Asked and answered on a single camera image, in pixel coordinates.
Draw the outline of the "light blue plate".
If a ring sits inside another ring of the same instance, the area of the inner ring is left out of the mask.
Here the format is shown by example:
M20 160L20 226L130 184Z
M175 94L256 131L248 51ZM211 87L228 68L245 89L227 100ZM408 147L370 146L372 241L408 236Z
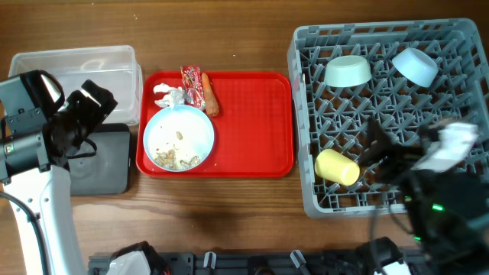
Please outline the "light blue plate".
M211 120L190 105L161 109L143 133L145 155L167 172L181 173L198 167L210 155L214 143Z

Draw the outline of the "orange carrot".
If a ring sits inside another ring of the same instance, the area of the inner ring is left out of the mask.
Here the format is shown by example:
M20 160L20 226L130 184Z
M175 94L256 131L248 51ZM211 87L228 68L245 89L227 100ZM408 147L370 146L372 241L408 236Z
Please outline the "orange carrot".
M205 106L206 113L211 117L215 117L219 114L219 104L217 103L215 95L212 91L209 77L206 73L202 73L202 88L203 88L204 100L206 103Z

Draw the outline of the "red serving tray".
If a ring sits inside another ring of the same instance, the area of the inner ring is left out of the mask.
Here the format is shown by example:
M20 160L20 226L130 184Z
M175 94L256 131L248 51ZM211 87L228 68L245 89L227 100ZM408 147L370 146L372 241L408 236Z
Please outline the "red serving tray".
M138 137L135 163L152 177L282 177L293 166L293 103L280 73L210 72L219 115L215 143L198 167L168 172L152 163Z

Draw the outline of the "red snack wrapper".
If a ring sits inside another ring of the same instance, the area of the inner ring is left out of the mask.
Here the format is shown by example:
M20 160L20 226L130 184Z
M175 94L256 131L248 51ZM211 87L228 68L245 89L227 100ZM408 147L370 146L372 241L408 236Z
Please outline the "red snack wrapper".
M202 73L198 66L180 67L186 102L199 110L204 110L206 102L202 86Z

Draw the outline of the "grey dishwasher rack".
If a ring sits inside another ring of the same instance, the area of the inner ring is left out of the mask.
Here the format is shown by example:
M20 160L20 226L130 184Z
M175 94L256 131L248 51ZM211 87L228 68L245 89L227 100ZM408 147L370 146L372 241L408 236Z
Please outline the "grey dishwasher rack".
M406 48L432 58L438 73L428 88L399 73L392 59ZM332 88L325 68L336 57L364 57L372 77L365 84ZM316 175L318 154L333 149L351 160L363 150L370 117L392 141L414 145L417 128L444 118L478 126L480 137L458 171L488 178L488 61L476 24L467 18L324 24L298 27L287 52L296 113L303 208L310 218L368 216L376 205L402 212L394 187L364 168L350 186Z

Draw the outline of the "yellow cup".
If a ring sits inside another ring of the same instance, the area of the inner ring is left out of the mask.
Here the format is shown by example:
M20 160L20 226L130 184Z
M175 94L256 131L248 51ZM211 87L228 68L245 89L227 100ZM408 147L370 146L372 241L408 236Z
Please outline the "yellow cup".
M344 186L356 183L361 171L357 163L333 149L319 153L314 170L317 176Z

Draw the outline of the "light blue bowl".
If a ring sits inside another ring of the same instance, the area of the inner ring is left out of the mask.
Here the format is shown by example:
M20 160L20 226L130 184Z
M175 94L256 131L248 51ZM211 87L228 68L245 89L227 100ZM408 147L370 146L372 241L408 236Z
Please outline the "light blue bowl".
M416 48L406 48L392 59L392 63L405 78L423 88L430 87L438 73L436 62Z

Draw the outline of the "clear plastic bin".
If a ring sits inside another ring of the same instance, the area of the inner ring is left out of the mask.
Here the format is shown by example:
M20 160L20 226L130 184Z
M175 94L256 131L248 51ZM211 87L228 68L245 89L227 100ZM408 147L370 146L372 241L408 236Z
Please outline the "clear plastic bin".
M52 74L66 95L80 89L86 80L92 80L110 91L118 102L106 123L139 124L143 74L133 47L122 45L18 53L12 58L9 75L31 70L45 70Z

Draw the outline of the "crumpled white tissue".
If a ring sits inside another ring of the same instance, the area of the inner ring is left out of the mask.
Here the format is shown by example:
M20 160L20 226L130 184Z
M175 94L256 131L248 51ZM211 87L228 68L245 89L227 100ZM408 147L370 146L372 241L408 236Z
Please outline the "crumpled white tissue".
M160 108L173 108L175 105L183 105L185 103L183 88L180 86L172 87L165 83L161 83L153 88L153 92L155 95L163 95L162 99L154 101Z

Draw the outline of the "green bowl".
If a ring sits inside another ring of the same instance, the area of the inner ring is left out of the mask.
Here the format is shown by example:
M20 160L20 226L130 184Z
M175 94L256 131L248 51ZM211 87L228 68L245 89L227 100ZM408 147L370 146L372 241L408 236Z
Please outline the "green bowl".
M345 88L365 84L371 77L370 65L364 57L348 55L336 57L326 65L324 82L327 86Z

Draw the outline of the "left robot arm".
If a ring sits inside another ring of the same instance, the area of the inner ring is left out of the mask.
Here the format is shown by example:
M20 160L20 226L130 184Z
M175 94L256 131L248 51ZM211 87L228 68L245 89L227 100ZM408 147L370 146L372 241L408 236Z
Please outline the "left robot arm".
M29 274L84 274L70 201L70 165L117 105L92 80L65 96L44 70L1 83L1 196L10 202Z

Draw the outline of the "black tray bin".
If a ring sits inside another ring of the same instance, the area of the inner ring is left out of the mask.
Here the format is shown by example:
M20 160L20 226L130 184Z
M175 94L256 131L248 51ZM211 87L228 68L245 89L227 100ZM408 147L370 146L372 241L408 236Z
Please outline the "black tray bin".
M103 124L89 136L97 146L83 143L77 152L88 157L70 159L71 194L98 196L127 191L131 166L131 132L126 124Z

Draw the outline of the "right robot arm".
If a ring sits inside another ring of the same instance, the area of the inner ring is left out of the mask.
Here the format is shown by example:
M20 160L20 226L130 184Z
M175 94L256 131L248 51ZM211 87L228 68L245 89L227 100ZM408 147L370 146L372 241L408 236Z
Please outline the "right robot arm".
M394 143L374 118L359 158L378 183L401 192L412 234L437 274L488 272L488 185L455 168L478 139L472 123L444 120L418 130L421 144Z

